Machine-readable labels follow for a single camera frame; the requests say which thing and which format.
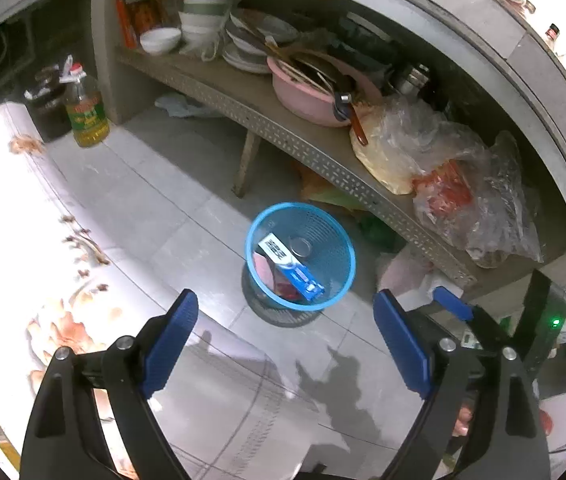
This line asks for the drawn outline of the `pink round item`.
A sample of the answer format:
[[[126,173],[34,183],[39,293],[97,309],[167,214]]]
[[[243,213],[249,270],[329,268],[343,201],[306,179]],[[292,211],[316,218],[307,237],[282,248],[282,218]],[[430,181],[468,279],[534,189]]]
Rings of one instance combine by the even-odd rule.
[[[274,273],[270,266],[270,260],[266,256],[262,256],[258,252],[252,254],[254,260],[254,267],[258,278],[266,285],[269,290],[275,289]]]

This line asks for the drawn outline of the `blue white toothpaste box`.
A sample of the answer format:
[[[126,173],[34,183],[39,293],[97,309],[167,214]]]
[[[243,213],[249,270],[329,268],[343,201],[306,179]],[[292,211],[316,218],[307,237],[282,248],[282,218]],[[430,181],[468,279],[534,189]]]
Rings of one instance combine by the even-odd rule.
[[[324,294],[325,287],[273,233],[263,237],[258,246],[304,301],[311,302]]]

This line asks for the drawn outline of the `blue mesh trash basket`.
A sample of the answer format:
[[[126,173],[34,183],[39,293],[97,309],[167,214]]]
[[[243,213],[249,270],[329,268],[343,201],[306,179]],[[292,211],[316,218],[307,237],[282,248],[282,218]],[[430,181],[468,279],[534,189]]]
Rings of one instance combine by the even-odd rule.
[[[260,212],[244,243],[248,284],[275,311],[321,312],[337,304],[356,276],[356,252],[323,209],[279,203]]]

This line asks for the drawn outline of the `floral tablecloth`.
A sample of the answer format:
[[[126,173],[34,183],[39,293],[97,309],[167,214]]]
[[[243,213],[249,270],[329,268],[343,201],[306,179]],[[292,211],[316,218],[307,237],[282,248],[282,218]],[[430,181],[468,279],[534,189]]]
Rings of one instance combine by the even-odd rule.
[[[54,351],[103,350],[174,300],[76,202],[28,110],[1,104],[0,425],[19,455]],[[149,406],[195,479],[290,479],[316,422],[264,352],[205,314]],[[18,475],[1,449],[0,471]]]

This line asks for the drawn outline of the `clear bag with food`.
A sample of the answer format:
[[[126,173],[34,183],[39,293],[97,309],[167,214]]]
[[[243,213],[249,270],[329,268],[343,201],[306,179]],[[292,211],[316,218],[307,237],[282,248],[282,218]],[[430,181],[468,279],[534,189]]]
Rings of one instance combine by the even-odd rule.
[[[522,175],[517,142],[502,131],[491,145],[421,100],[388,96],[368,109],[351,145],[390,193],[412,198],[421,226],[484,269],[509,256],[543,260],[536,193]]]

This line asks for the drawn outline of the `white rag on floor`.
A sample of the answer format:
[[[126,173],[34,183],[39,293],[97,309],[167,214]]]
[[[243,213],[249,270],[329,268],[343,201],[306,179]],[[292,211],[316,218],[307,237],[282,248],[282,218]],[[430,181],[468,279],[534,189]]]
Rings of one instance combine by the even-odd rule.
[[[155,106],[175,118],[222,118],[223,115],[179,92],[168,92],[155,101]]]

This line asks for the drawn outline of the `cooking oil bottle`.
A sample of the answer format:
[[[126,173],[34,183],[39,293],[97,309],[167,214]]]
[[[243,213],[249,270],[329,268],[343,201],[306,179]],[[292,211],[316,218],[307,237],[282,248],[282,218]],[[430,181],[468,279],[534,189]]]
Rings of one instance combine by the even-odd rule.
[[[103,142],[110,128],[97,80],[74,63],[60,81],[66,87],[64,102],[74,140],[80,148]]]

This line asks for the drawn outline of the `dark ceramic jar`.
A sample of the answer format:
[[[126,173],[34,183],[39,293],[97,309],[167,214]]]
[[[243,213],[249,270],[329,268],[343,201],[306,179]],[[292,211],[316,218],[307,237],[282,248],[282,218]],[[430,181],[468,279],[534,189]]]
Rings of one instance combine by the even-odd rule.
[[[45,142],[54,141],[71,129],[61,74],[57,64],[44,67],[34,75],[33,85],[24,91],[25,106]]]

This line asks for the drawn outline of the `pink basin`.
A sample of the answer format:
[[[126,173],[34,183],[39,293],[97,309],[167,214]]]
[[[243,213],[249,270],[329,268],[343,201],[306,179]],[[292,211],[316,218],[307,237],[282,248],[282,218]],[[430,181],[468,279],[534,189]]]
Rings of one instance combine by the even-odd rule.
[[[356,81],[359,89],[356,111],[360,115],[368,114],[373,105],[383,103],[382,94],[368,76],[328,54],[316,52],[316,55],[333,63],[341,73],[351,76]],[[305,84],[289,76],[278,66],[276,58],[267,58],[266,62],[272,73],[274,93],[286,110],[312,124],[323,127],[340,128],[350,125],[348,119],[336,118],[332,96],[314,88],[311,84]]]

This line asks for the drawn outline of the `white bowl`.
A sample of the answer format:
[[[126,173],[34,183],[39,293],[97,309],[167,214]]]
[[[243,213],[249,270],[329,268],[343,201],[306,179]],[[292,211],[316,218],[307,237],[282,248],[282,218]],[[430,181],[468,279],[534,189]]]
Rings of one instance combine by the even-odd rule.
[[[142,49],[150,55],[163,55],[171,52],[179,44],[181,29],[175,27],[159,27],[143,32],[140,37]]]

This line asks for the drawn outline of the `stack of plates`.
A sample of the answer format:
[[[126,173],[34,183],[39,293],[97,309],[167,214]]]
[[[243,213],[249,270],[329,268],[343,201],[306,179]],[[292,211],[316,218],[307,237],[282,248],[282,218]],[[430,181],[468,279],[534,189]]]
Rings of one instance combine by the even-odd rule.
[[[236,70],[253,75],[270,73],[266,42],[286,47],[299,37],[298,30],[276,16],[258,10],[234,8],[225,24],[228,38],[222,58]]]

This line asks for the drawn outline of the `stack of bowls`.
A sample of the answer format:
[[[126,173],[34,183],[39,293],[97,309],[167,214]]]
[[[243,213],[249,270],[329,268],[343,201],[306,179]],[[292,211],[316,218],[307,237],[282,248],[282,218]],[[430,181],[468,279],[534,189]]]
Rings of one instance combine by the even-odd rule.
[[[181,53],[204,62],[216,58],[232,4],[233,0],[182,0],[179,10],[183,37]]]

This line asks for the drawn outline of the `red booklet on shelf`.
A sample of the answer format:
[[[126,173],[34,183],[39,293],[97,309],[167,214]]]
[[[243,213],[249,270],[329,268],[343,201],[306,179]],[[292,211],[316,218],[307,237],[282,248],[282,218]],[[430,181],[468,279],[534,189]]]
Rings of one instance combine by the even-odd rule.
[[[140,37],[164,24],[159,0],[116,0],[123,44],[128,49],[140,46]]]

